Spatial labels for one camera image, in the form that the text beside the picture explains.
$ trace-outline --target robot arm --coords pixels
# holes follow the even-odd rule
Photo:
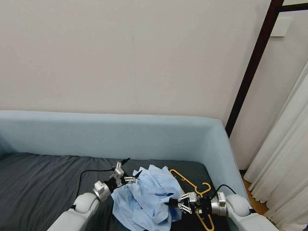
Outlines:
[[[206,214],[228,216],[239,231],[278,231],[269,220],[256,213],[245,198],[237,194],[225,197],[223,192],[217,192],[213,198],[201,198],[195,192],[190,192],[180,196],[178,200],[170,199],[166,204],[178,207],[186,214],[196,212],[203,217]]]
[[[141,171],[134,177],[128,177],[121,168],[129,159],[117,162],[116,167],[109,180],[103,183],[97,181],[94,184],[94,193],[86,192],[79,195],[72,207],[63,212],[47,231],[84,231],[90,218],[95,214],[99,200],[105,201],[107,197],[124,184],[135,183]]]

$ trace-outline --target white curtain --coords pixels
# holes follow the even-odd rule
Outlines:
[[[252,196],[282,231],[308,223],[308,63],[246,172]]]

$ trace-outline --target light blue bed frame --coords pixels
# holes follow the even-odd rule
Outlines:
[[[215,188],[228,184],[247,198],[219,119],[0,111],[0,155],[12,152],[195,161],[206,167]]]

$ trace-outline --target white wall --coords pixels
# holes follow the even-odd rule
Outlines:
[[[286,0],[286,4],[305,1]],[[284,38],[270,38],[231,134],[240,169],[259,151],[298,76],[308,61],[308,11],[280,13],[293,21]]]
[[[226,123],[269,3],[2,1],[0,109],[197,115]],[[299,31],[303,18],[266,50],[231,138],[239,168],[303,66],[308,42],[295,45],[307,39],[308,30]]]

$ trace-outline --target dark wooden door frame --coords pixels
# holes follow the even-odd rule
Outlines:
[[[234,128],[237,117],[241,111],[242,105],[244,103],[245,97],[248,93],[251,82],[255,76],[259,63],[261,61],[263,52],[266,48],[266,45],[269,41],[270,34],[275,26],[277,17],[280,12],[289,12],[289,11],[302,11],[308,10],[308,3],[294,4],[294,5],[285,5],[283,6],[284,0],[271,0],[270,7],[265,16],[263,25],[261,27],[257,42],[255,44],[254,50],[250,57],[247,69],[245,71],[241,86],[237,93],[236,99],[234,101],[227,125],[226,132],[228,137],[230,137],[232,130]]]

